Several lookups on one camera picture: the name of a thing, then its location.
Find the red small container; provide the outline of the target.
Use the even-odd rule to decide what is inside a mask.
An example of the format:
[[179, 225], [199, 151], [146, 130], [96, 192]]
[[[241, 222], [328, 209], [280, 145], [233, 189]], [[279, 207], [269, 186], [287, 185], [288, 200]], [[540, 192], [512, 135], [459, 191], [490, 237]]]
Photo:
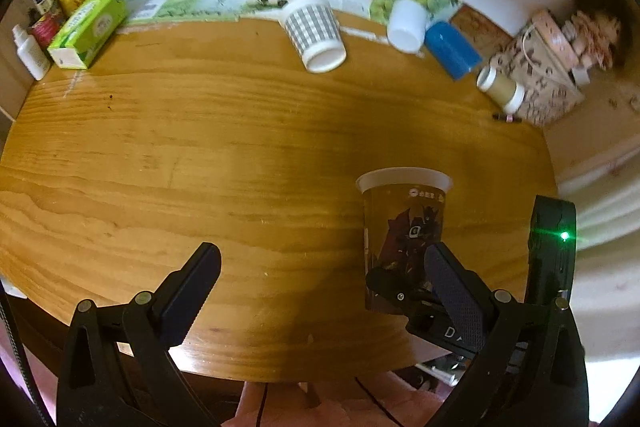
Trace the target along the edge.
[[50, 13], [41, 15], [38, 20], [35, 20], [29, 26], [30, 33], [43, 49], [47, 49], [50, 46], [60, 29], [61, 25], [58, 19]]

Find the black marker pen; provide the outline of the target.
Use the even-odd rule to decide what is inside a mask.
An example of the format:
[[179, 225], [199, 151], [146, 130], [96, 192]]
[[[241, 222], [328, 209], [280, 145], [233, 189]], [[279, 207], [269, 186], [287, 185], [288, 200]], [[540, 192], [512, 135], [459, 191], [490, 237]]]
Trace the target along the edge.
[[515, 115], [506, 115], [506, 114], [494, 114], [492, 115], [492, 119], [495, 121], [502, 121], [506, 124], [519, 124], [522, 122], [522, 118]]

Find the patterned brown gift bag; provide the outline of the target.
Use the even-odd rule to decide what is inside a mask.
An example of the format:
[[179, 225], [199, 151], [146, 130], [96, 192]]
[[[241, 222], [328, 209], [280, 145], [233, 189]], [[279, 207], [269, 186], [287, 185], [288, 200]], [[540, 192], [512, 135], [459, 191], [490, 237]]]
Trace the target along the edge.
[[524, 87], [516, 115], [537, 127], [552, 124], [585, 100], [532, 23], [491, 57], [489, 65]]

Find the pink fleece clothing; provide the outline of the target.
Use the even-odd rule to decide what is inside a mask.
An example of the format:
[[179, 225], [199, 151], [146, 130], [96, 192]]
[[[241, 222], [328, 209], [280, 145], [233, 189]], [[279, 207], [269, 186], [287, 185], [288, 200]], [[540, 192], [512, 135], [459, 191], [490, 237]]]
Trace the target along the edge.
[[442, 406], [392, 372], [341, 381], [244, 384], [227, 426], [424, 426]]

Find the doll with dark hair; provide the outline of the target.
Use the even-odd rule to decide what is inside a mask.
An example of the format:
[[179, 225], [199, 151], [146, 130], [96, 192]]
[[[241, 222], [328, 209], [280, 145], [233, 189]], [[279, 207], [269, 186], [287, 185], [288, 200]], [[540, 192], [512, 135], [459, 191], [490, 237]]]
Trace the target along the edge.
[[632, 43], [624, 0], [574, 0], [574, 13], [562, 28], [577, 56], [577, 67], [620, 68]]

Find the blue plastic cup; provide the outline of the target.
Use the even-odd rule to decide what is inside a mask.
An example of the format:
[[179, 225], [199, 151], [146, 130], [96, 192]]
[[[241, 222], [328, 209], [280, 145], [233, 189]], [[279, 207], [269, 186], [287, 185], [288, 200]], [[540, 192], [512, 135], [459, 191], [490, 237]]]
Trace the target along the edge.
[[483, 61], [465, 36], [444, 20], [427, 29], [424, 44], [453, 80], [460, 80]]

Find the white plastic bottle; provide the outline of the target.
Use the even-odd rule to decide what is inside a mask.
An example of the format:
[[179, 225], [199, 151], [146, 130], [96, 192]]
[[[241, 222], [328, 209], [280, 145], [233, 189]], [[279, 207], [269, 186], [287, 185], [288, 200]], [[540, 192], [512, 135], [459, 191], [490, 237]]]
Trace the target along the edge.
[[21, 25], [12, 28], [16, 53], [36, 81], [43, 80], [51, 67], [51, 62], [40, 48], [35, 37]]

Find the grey checkered paper cup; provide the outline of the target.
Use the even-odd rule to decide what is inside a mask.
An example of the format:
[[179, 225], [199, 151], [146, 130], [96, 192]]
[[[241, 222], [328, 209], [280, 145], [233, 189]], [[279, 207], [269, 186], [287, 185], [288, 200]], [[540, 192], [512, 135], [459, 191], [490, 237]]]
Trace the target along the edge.
[[345, 62], [340, 26], [328, 0], [290, 1], [281, 11], [280, 24], [307, 72], [331, 72]]

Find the plain white cup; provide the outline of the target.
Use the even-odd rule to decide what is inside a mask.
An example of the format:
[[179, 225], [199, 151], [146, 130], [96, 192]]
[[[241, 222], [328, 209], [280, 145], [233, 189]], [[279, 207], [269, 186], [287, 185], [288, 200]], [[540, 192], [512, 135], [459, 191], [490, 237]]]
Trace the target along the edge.
[[387, 40], [402, 53], [416, 54], [423, 46], [430, 20], [431, 14], [420, 3], [414, 0], [397, 0], [390, 12], [386, 28]]

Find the green tissue box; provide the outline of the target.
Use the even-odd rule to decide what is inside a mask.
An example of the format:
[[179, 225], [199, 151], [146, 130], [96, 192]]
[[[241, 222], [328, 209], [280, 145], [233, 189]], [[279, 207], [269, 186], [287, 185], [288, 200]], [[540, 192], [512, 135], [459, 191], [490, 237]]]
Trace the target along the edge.
[[86, 0], [48, 46], [60, 69], [86, 70], [127, 17], [125, 0]]

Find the brown printed paper cup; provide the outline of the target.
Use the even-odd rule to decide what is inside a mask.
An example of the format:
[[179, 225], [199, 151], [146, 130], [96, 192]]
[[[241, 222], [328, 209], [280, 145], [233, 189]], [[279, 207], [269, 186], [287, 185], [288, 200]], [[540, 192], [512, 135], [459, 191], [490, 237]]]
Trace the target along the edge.
[[357, 187], [366, 273], [390, 271], [410, 289], [424, 291], [423, 256], [442, 240], [450, 176], [428, 168], [383, 168], [360, 176]]

